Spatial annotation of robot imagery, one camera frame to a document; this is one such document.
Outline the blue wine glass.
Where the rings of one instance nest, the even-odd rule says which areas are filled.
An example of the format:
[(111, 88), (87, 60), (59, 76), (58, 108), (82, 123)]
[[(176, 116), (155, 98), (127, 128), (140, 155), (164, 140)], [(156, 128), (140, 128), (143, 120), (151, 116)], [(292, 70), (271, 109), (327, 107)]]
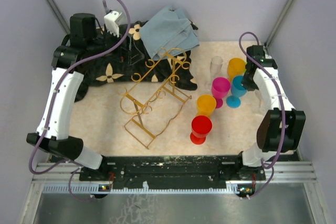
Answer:
[(247, 93), (247, 89), (242, 85), (243, 76), (236, 76), (232, 80), (231, 95), (227, 97), (226, 104), (230, 108), (238, 108), (241, 105), (240, 98)]

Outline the magenta wine glass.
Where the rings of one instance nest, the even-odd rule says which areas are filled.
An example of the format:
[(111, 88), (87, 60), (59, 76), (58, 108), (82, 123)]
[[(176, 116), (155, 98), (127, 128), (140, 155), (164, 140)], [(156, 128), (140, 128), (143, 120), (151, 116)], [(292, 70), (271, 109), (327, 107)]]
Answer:
[(219, 109), (223, 106), (223, 98), (227, 96), (230, 91), (231, 83), (224, 77), (217, 77), (212, 83), (212, 95), (216, 100), (216, 108)]

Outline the clear wine glass back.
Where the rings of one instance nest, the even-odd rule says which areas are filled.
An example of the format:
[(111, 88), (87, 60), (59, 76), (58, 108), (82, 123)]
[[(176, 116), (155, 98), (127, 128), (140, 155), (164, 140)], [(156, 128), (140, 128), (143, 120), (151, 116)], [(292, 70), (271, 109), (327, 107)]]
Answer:
[(223, 65), (222, 57), (214, 56), (211, 59), (211, 63), (209, 67), (209, 81), (206, 83), (206, 88), (208, 90), (211, 89), (213, 80), (220, 74), (222, 65)]

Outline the clear wine glass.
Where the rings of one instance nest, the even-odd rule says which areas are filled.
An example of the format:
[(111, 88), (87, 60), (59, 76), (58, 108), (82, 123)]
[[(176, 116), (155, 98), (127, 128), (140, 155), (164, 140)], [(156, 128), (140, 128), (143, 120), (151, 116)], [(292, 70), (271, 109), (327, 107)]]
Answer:
[(208, 90), (211, 89), (213, 80), (220, 74), (222, 65), (223, 65), (222, 57), (214, 56), (211, 59), (211, 63), (209, 67), (209, 81), (206, 83), (206, 88)]
[(256, 97), (258, 99), (258, 107), (256, 109), (256, 112), (257, 113), (261, 113), (262, 110), (263, 110), (263, 108), (264, 108), (264, 100), (263, 100), (262, 94), (261, 94), (261, 92), (259, 90), (255, 91), (255, 95), (256, 95)]

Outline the orange yellow wine glass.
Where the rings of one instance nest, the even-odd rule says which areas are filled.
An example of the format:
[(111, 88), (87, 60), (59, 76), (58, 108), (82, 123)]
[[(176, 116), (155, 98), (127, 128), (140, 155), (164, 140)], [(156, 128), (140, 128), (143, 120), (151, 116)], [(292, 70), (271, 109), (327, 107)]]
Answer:
[(197, 102), (197, 115), (204, 115), (210, 117), (216, 106), (216, 99), (210, 94), (204, 94), (198, 97)]

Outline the red wine glass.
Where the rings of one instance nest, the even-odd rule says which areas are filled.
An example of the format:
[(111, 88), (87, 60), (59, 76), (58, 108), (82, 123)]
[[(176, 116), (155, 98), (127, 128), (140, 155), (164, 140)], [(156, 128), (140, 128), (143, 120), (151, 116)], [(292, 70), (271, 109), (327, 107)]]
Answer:
[(192, 132), (190, 134), (190, 139), (192, 143), (196, 145), (201, 145), (206, 141), (207, 135), (212, 130), (213, 124), (210, 118), (204, 115), (196, 116), (191, 123)]

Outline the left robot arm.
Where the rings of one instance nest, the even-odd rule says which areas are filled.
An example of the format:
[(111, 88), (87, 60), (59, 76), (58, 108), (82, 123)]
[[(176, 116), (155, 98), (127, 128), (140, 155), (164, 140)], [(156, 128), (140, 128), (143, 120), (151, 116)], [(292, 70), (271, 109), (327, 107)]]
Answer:
[(27, 135), (27, 143), (34, 146), (28, 168), (32, 174), (33, 159), (37, 150), (62, 157), (91, 169), (90, 173), (98, 180), (108, 177), (109, 167), (103, 164), (103, 156), (84, 146), (83, 140), (69, 136), (69, 123), (77, 91), (84, 74), (76, 68), (86, 62), (100, 59), (118, 49), (129, 38), (133, 28), (128, 19), (123, 32), (118, 35), (109, 28), (117, 25), (120, 15), (110, 12), (105, 15), (105, 29), (97, 31), (99, 23), (94, 14), (77, 13), (70, 18), (70, 33), (54, 52), (52, 82), (42, 120), (35, 133)]

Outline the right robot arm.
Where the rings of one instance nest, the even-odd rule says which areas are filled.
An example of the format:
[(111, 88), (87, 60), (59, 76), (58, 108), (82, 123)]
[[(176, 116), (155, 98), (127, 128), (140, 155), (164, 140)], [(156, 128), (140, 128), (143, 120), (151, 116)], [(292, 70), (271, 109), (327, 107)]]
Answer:
[(262, 45), (249, 46), (243, 53), (247, 63), (242, 86), (248, 91), (259, 91), (266, 109), (257, 129), (256, 143), (239, 153), (239, 163), (234, 167), (235, 175), (245, 180), (262, 168), (263, 161), (297, 149), (306, 115), (289, 101), (279, 79), (278, 66), (265, 54)]

